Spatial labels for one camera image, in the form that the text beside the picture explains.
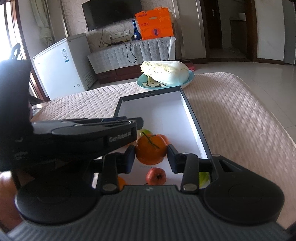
power strip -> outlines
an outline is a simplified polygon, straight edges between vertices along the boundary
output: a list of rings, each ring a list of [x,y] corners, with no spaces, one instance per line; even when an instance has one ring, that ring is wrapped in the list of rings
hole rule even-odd
[[[114,34],[109,35],[109,39],[111,40],[111,37],[112,37],[112,39],[116,39],[116,38],[125,37],[125,36],[129,36],[129,35],[130,35],[129,30],[125,30],[122,32],[118,32],[118,33],[114,33]]]

white tablecloth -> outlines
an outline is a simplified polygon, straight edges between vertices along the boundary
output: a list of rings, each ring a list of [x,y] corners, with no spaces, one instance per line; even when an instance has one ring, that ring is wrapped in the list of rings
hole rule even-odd
[[[175,40],[175,37],[166,37],[126,42],[101,48],[89,54],[88,58],[96,74],[138,65],[143,61],[175,60]]]

white chest freezer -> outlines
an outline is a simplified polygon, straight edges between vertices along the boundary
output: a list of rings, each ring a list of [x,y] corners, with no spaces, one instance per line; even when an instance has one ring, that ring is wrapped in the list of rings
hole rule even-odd
[[[62,39],[33,57],[51,100],[88,90],[96,81],[85,34]]]

white curtain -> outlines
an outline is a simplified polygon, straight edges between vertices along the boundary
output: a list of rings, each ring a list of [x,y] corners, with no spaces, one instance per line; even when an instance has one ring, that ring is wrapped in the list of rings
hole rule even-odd
[[[40,39],[48,47],[52,45],[52,33],[49,29],[47,8],[44,0],[31,0],[32,10],[37,22],[37,25],[41,28]]]

freezer label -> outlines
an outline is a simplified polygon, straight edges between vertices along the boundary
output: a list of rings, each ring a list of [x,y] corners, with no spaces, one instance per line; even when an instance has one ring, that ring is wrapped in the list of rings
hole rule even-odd
[[[67,55],[66,49],[62,49],[62,54],[63,54],[63,57],[64,57],[64,59],[65,59],[65,62],[69,62],[69,58],[68,58],[68,55]]]

